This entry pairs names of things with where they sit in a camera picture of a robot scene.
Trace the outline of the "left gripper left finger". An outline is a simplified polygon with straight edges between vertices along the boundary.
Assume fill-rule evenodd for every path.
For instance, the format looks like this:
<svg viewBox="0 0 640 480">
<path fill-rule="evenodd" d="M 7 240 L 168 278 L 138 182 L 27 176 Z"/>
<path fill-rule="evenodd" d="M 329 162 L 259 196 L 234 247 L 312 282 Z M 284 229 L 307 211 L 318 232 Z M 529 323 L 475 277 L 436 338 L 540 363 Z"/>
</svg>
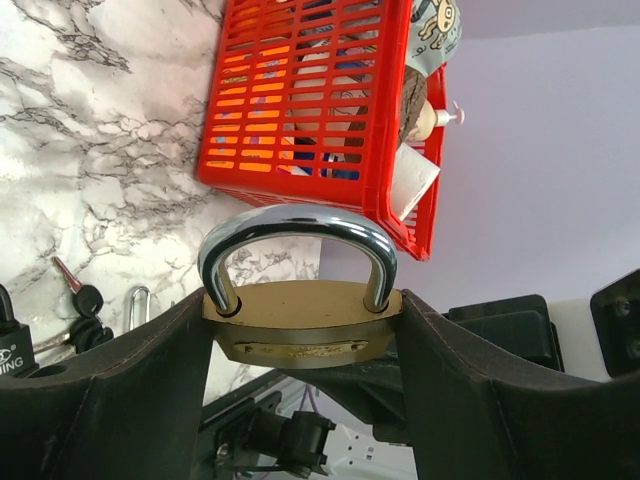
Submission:
<svg viewBox="0 0 640 480">
<path fill-rule="evenodd" d="M 213 333 L 198 289 L 86 353 L 1 381 L 4 479 L 186 479 Z"/>
</svg>

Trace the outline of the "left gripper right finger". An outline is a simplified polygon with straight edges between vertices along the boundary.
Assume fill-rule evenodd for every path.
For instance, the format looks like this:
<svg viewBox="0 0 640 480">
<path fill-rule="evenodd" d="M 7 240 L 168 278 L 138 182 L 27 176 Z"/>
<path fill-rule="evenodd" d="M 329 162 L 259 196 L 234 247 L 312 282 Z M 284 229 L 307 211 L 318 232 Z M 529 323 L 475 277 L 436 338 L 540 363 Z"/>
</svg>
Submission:
<svg viewBox="0 0 640 480">
<path fill-rule="evenodd" d="M 639 376 L 547 369 L 402 293 L 397 351 L 421 479 L 636 479 Z"/>
</svg>

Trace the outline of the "black-headed keys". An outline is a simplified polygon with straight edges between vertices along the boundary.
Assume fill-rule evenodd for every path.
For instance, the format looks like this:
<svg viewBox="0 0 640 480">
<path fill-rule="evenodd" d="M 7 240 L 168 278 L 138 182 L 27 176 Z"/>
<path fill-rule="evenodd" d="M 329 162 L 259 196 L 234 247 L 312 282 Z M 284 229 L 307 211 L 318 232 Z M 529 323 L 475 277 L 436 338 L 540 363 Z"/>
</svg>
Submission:
<svg viewBox="0 0 640 480">
<path fill-rule="evenodd" d="M 58 347 L 72 347 L 74 354 L 82 354 L 112 340 L 113 330 L 99 318 L 104 299 L 98 288 L 82 283 L 59 257 L 55 256 L 52 261 L 69 286 L 72 306 L 78 318 L 72 322 L 67 333 L 35 344 L 34 353 L 41 354 Z"/>
</svg>

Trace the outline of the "small brass padlock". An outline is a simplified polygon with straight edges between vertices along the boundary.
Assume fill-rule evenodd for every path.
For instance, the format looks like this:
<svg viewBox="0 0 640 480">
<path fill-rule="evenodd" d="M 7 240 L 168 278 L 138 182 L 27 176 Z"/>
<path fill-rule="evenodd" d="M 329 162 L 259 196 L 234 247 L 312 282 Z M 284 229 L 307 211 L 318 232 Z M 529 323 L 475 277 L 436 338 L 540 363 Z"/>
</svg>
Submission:
<svg viewBox="0 0 640 480">
<path fill-rule="evenodd" d="M 134 287 L 126 301 L 125 331 L 131 331 L 150 320 L 151 291 L 147 286 Z"/>
</svg>

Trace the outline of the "black padlock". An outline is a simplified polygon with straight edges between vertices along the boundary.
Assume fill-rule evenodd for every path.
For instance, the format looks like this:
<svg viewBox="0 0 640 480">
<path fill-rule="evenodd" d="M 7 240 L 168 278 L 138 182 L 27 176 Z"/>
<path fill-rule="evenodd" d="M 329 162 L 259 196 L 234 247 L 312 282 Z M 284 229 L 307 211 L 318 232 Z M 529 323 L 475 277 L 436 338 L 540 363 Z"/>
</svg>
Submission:
<svg viewBox="0 0 640 480">
<path fill-rule="evenodd" d="M 1 377 L 28 377 L 38 369 L 30 328 L 16 319 L 11 297 L 3 285 L 0 296 Z"/>
</svg>

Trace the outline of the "large brass padlock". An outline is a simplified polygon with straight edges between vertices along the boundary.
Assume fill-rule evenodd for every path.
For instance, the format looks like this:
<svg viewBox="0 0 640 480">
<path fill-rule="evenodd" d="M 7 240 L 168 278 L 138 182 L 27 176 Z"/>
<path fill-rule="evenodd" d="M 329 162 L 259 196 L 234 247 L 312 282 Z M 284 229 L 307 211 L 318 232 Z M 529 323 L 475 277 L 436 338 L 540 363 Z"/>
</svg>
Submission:
<svg viewBox="0 0 640 480">
<path fill-rule="evenodd" d="M 256 241 L 312 236 L 351 246 L 371 263 L 367 283 L 297 280 L 236 287 L 227 258 Z M 197 257 L 202 316 L 235 362 L 285 370 L 338 367 L 382 356 L 402 313 L 397 250 L 373 221 L 321 205 L 281 204 L 233 216 L 204 238 Z"/>
</svg>

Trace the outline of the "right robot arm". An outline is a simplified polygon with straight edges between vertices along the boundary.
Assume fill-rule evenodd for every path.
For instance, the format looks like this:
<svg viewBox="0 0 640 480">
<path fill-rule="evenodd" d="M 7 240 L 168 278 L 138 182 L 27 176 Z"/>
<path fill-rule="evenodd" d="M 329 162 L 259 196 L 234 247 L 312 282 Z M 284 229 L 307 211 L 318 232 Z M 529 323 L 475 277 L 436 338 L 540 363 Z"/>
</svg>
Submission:
<svg viewBox="0 0 640 480">
<path fill-rule="evenodd" d="M 210 299 L 225 355 L 320 388 L 373 428 L 338 426 L 316 467 L 363 479 L 635 479 L 639 277 L 587 302 L 528 295 L 445 314 L 410 291 L 286 281 Z"/>
</svg>

